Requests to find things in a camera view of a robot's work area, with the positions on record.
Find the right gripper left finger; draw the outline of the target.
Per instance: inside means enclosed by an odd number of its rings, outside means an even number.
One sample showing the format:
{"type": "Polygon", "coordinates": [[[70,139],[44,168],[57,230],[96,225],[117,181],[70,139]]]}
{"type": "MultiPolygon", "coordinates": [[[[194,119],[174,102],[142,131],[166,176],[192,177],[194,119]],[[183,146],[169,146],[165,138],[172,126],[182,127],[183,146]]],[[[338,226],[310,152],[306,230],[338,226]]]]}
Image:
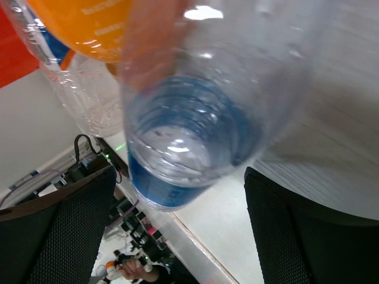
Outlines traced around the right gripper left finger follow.
{"type": "Polygon", "coordinates": [[[1,283],[89,283],[110,213],[107,166],[58,191],[1,210],[1,283]]]}

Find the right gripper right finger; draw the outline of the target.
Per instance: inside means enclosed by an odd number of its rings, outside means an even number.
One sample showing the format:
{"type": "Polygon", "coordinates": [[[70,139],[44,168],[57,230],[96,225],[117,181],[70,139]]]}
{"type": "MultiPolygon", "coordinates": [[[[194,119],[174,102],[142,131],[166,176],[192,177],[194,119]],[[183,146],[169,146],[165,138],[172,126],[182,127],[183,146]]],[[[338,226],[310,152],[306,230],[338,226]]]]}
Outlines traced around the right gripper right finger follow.
{"type": "Polygon", "coordinates": [[[311,201],[247,167],[244,188],[265,283],[378,283],[378,221],[311,201]]]}

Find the blue label water bottle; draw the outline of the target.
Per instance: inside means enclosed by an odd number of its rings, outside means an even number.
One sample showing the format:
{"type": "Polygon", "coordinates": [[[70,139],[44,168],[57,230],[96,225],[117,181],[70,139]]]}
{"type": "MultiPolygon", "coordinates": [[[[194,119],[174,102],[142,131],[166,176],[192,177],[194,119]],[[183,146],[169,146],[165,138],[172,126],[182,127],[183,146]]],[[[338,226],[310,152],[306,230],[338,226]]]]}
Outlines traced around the blue label water bottle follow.
{"type": "Polygon", "coordinates": [[[332,1],[133,1],[120,64],[131,182],[186,206],[266,147],[304,96],[332,1]]]}

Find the orange juice bottle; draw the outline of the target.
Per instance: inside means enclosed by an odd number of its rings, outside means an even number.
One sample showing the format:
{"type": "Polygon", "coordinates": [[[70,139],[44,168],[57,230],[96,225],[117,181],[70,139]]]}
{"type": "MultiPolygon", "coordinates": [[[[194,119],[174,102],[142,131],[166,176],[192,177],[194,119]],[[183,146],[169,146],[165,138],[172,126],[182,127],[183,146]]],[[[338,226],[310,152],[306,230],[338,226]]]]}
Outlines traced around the orange juice bottle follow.
{"type": "Polygon", "coordinates": [[[67,70],[75,54],[104,63],[121,59],[131,1],[28,1],[28,6],[57,40],[68,47],[60,68],[67,70]]]}

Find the clear bottle white label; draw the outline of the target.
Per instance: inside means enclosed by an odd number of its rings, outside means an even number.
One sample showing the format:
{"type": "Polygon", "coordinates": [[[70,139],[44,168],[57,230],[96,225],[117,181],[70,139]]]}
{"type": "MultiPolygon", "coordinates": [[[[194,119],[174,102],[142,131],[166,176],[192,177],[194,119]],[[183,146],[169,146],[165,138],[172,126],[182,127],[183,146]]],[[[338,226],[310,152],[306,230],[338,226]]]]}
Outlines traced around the clear bottle white label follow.
{"type": "Polygon", "coordinates": [[[61,43],[26,1],[1,1],[1,8],[78,127],[94,137],[120,132],[123,112],[119,84],[105,63],[61,43]]]}

